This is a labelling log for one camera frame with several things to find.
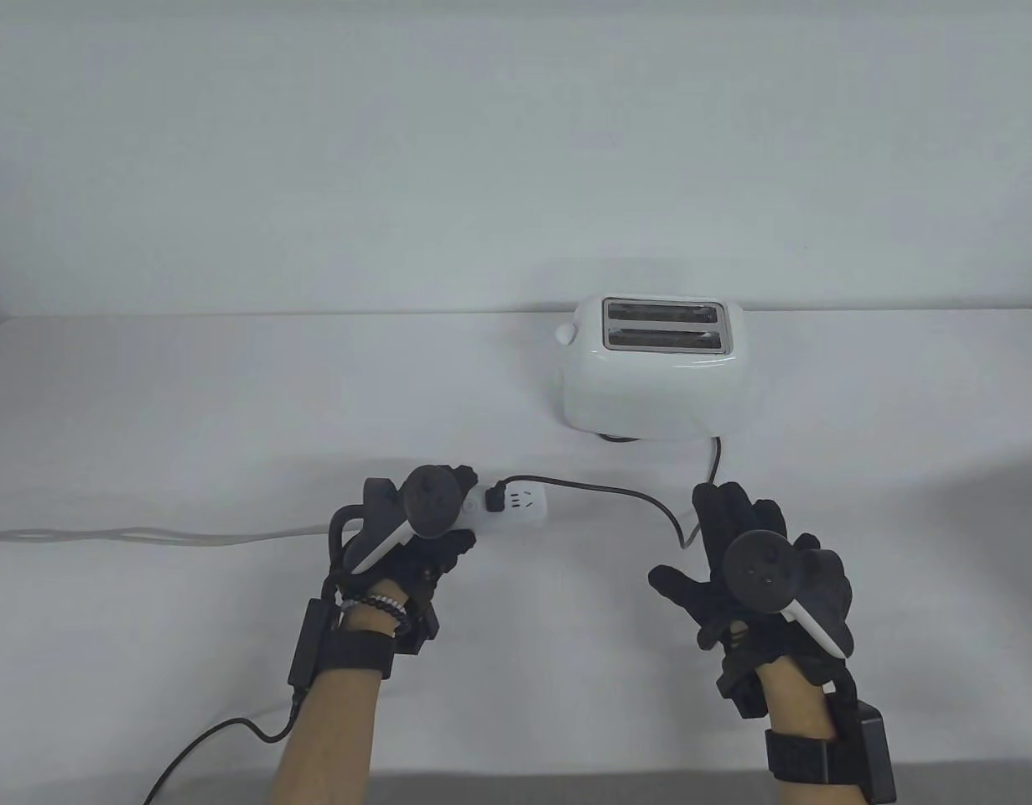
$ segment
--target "black power cord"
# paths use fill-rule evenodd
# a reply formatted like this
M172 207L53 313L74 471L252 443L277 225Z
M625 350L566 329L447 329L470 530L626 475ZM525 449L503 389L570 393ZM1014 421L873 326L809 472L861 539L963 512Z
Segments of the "black power cord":
M710 468L710 475L708 475L707 483L713 483L716 480L717 469L720 466L720 452L722 450L722 445L720 444L720 437L715 436L713 438L713 464ZM701 524L694 526L690 532L690 536L684 539L683 536L683 525L680 525L680 521L676 519L676 515L669 507L660 503L659 500L653 497L653 495L646 494L645 491L637 491L634 489L623 488L622 486L603 486L601 484L588 484L582 483L581 481L566 481L562 478L549 478L549 476L509 476L508 478L497 481L497 483L489 487L485 493L485 507L490 511L502 511L504 510L504 495L505 486L508 486L512 481L533 481L540 484L547 484L550 486L565 486L570 488L570 490L587 490L587 491L604 491L608 494L622 494L625 497L645 500L650 506L655 506L662 511L662 513L668 517L668 521L672 522L673 528L676 529L677 540L680 541L680 548L686 551L690 548L694 543L695 538L699 537L701 532Z
M184 759L186 759L187 755L195 751L202 741L208 739L211 736L217 735L218 732L221 732L221 730L224 730L225 728L244 725L244 727L248 730L254 732L255 737L261 740L263 744L281 743L281 741L285 740L286 737L288 737L288 734L293 731L293 727L296 726L296 717L300 714L300 706L303 705L303 699L304 697L298 694L293 698L293 709L291 709L291 713L288 714L288 723L285 725L285 729L283 729L282 732L279 732L277 736L267 736L264 732L262 732L262 729L259 728L257 723L250 719L250 717L231 717L227 721L221 721L221 723L214 725L202 733L201 736L197 737L196 740L191 741L190 744L184 747L181 753L173 759L173 763L166 766L166 771L163 771L162 775L160 775L151 786L151 792L147 795L146 800L143 800L143 805L151 805L151 803L154 802L154 798L159 795L159 791L166 784L167 779L169 779L172 773L176 771L176 767L184 763Z
M716 480L717 469L720 466L720 453L722 450L720 437L715 436L713 438L713 464L710 468L707 483L713 483ZM547 476L509 476L504 480L497 481L496 485L489 488L489 490L486 490L485 493L485 505L489 510L501 511L501 509L504 508L505 486L512 481L535 481L540 484L547 484L550 486L565 486L570 488L570 490L604 491L604 493L608 494L622 494L630 498L645 500L645 502L650 504L650 506L657 507L657 509L659 509L662 513L668 517L669 522L672 522L673 528L676 529L676 537L680 540L680 548L683 549L690 548L695 538L699 537L699 533L701 530L701 524L694 526L694 529L690 532L690 537L687 538L687 540L684 540L683 525L680 525L680 521L676 519L676 515L673 514L673 511L670 510L669 507L665 506L664 503L660 503L659 500L653 497L653 495L646 494L645 491L625 489L622 486L603 486L601 484L588 484L581 483L579 481L566 481L562 478L547 478ZM493 509L491 507L491 500L493 505L496 505L498 508ZM228 727L235 727L236 725L244 725L244 727L251 730L252 733L255 733L255 737L261 740L262 743L281 743L281 741L285 740L289 733L293 731L293 726L296 725L296 717L300 713L300 707L303 705L304 698L305 694L298 693L297 690L297 694L293 697L293 709L291 709L291 713L288 715L288 723L285 725L285 729L283 729L282 732L279 732L277 736L267 736L264 732L262 732L262 729L259 728L258 725L250 719L250 717L231 717L227 721L221 721L221 723L214 725L202 733L201 736L197 737L196 740L191 741L190 744L184 747L181 753L173 759L173 763L170 763L169 766L166 767L166 770L163 771L162 775L160 775L154 785L151 786L151 792L147 795L146 800L143 800L143 805L152 805L154 798L159 795L159 791L166 784L167 779L169 779L172 773L176 771L180 764L184 763L184 759L191 754L191 752L193 752L199 744L203 743L206 739L208 739L208 737L217 735L217 733L221 732L221 730Z

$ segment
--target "black plug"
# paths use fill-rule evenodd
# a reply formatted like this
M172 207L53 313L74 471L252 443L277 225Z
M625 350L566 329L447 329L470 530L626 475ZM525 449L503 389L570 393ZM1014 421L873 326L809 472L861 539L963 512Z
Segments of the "black plug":
M505 510L506 488L507 484L504 481L497 481L485 491L485 511L496 514Z

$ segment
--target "forearm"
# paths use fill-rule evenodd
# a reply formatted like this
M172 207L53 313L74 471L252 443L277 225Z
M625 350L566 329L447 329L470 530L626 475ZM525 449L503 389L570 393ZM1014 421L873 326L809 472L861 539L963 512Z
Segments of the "forearm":
M379 589L400 601L396 589ZM396 621L357 606L341 629L393 634ZM320 674L303 703L281 760L270 805L359 805L369 778L374 716L382 674L338 670Z
M806 681L794 661L784 656L757 669L769 704L773 732L833 740L837 737L821 687ZM857 785L805 785L780 782L781 805L865 805Z

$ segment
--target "black wrist strap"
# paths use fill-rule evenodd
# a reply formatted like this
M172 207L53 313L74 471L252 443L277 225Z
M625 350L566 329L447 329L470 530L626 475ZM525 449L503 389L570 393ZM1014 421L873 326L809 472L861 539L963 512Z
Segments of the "black wrist strap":
M859 785L860 770L848 763L847 752L836 740L781 736L766 730L769 772L783 782L808 785Z
M362 669L381 671L382 679L388 679L395 652L396 640L388 634L328 629L318 647L315 675L338 669Z

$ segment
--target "white wall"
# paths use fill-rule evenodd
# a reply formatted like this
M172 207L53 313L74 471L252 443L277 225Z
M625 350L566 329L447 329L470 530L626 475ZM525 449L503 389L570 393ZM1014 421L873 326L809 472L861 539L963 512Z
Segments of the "white wall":
M3 314L1032 303L1032 3L155 5L0 0Z

